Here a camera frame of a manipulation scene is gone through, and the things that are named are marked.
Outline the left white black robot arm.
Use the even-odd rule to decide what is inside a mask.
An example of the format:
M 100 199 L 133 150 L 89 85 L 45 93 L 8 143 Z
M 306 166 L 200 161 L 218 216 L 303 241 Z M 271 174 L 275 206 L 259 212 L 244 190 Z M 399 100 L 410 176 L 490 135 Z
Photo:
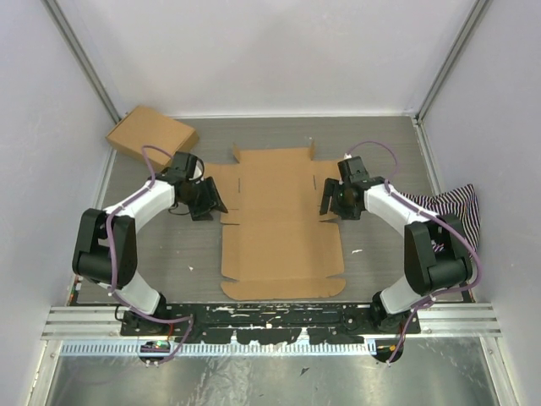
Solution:
M 213 211 L 227 212 L 212 177 L 157 173 L 120 202 L 84 211 L 74 247 L 74 274 L 104 288 L 153 336 L 191 317 L 170 317 L 165 296 L 140 274 L 137 236 L 148 222 L 179 203 L 188 207 L 194 221 L 211 220 Z

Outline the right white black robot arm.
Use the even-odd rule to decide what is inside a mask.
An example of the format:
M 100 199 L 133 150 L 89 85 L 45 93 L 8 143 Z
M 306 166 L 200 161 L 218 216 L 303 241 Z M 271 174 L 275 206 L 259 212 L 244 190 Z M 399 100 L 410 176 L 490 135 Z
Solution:
M 358 220 L 365 211 L 384 220 L 403 240 L 403 276 L 374 294 L 370 303 L 369 320 L 378 332 L 394 332 L 407 311 L 432 304 L 437 293 L 457 288 L 473 275 L 472 246 L 459 217 L 424 209 L 382 178 L 325 180 L 321 215 Z

